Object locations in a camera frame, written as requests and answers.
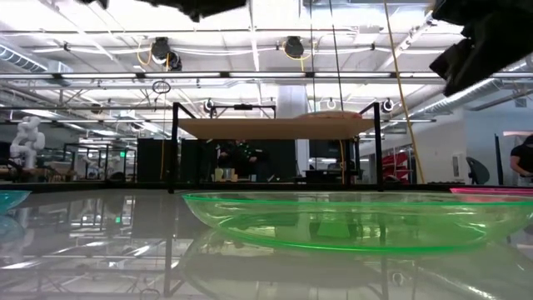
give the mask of pipe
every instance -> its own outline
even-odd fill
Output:
[[[527,97],[527,96],[529,96],[531,94],[533,94],[533,89],[528,90],[528,91],[515,92],[515,93],[513,93],[513,94],[511,94],[509,96],[502,97],[500,99],[496,99],[496,100],[491,101],[489,103],[482,104],[480,106],[471,108],[470,110],[472,112],[479,112],[479,111],[482,111],[482,110],[487,109],[487,108],[492,108],[492,107],[494,107],[496,105],[500,105],[500,104],[503,104],[503,103],[508,103],[509,101],[513,101],[513,100],[516,100],[518,98]]]

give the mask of glass table surface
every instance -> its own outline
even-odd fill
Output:
[[[32,194],[0,217],[0,298],[532,299],[529,233],[444,253],[323,251],[210,228],[165,191]]]

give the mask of teal plastic plate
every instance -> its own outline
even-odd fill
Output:
[[[0,213],[16,207],[26,200],[30,193],[28,191],[0,191]]]

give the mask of yellow cable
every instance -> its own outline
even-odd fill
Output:
[[[165,163],[165,124],[167,122],[167,95],[165,94],[165,105],[163,106],[163,142],[161,147],[161,174],[159,180],[163,180],[163,165]]]
[[[344,184],[345,182],[345,179],[344,179],[344,150],[343,150],[343,145],[342,145],[342,141],[339,140],[339,144],[341,145],[341,182],[342,184]]]
[[[141,59],[141,53],[140,53],[141,44],[139,43],[139,47],[137,48],[137,60],[143,66],[149,65],[150,62],[152,61],[152,45],[153,45],[153,43],[150,44],[150,52],[148,53],[148,62],[143,62],[143,60]]]
[[[398,57],[396,57],[396,50],[394,48],[394,39],[392,38],[392,30],[391,30],[391,20],[389,19],[389,7],[387,6],[386,0],[383,0],[383,5],[385,6],[386,25],[387,25],[387,29],[389,30],[389,40],[391,42],[392,57],[394,58],[394,68],[396,70],[396,79],[398,81],[398,88],[400,89],[401,106],[403,107],[403,113],[406,115],[407,127],[409,128],[409,134],[411,135],[411,140],[413,143],[413,152],[415,153],[416,166],[418,167],[418,171],[420,173],[420,179],[422,183],[426,183],[426,179],[424,178],[424,172],[422,171],[422,165],[418,157],[418,150],[416,148],[416,140],[415,140],[415,135],[413,134],[411,118],[409,117],[409,110],[406,105],[406,100],[403,96],[403,89],[401,88],[400,70],[398,68]]]

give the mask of black object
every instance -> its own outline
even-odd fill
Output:
[[[180,72],[183,69],[182,58],[168,45],[168,37],[156,37],[152,45],[152,55],[158,60],[164,60],[163,64],[168,65],[169,71]]]
[[[491,178],[489,170],[478,160],[467,157],[466,162],[470,167],[470,173],[468,177],[472,179],[472,184],[485,184]]]
[[[533,52],[533,3],[438,0],[433,18],[464,26],[466,39],[442,53],[430,69],[446,80],[450,96]]]
[[[84,4],[93,3],[95,0],[78,0]],[[107,8],[109,0],[96,0]],[[150,3],[153,6],[163,5],[179,9],[185,13],[194,22],[199,22],[200,17],[209,17],[214,14],[223,13],[225,11],[241,8],[247,4],[246,0],[138,0]]]
[[[156,183],[167,179],[171,163],[171,143],[152,138],[137,140],[137,180],[140,183]]]
[[[299,59],[304,53],[303,45],[300,42],[300,37],[287,37],[285,47],[283,48],[286,55],[291,58]]]
[[[494,144],[496,145],[496,169],[498,172],[498,185],[503,185],[503,167],[501,166],[500,138],[494,135]]]

